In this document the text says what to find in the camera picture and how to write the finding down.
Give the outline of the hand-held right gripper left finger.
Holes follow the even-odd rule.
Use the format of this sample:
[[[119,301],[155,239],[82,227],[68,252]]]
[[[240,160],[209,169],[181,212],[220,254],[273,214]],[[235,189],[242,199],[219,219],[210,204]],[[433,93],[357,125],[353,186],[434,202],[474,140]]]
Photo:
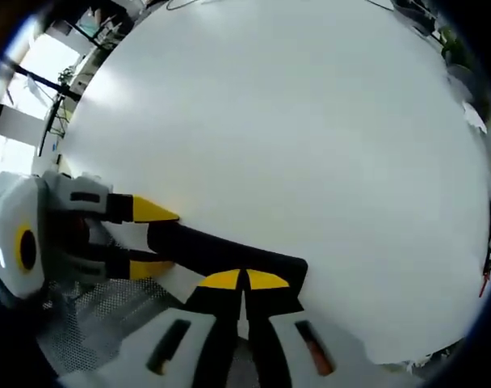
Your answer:
[[[60,377],[61,387],[223,387],[237,344],[238,269],[213,273],[185,305],[169,308],[122,341],[114,360]]]

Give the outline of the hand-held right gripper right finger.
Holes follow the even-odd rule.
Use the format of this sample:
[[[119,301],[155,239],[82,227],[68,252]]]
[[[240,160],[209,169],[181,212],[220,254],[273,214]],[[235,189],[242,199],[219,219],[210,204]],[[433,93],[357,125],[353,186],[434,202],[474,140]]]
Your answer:
[[[300,303],[289,283],[246,270],[249,340],[263,387],[418,387],[401,369],[372,362],[361,340]]]

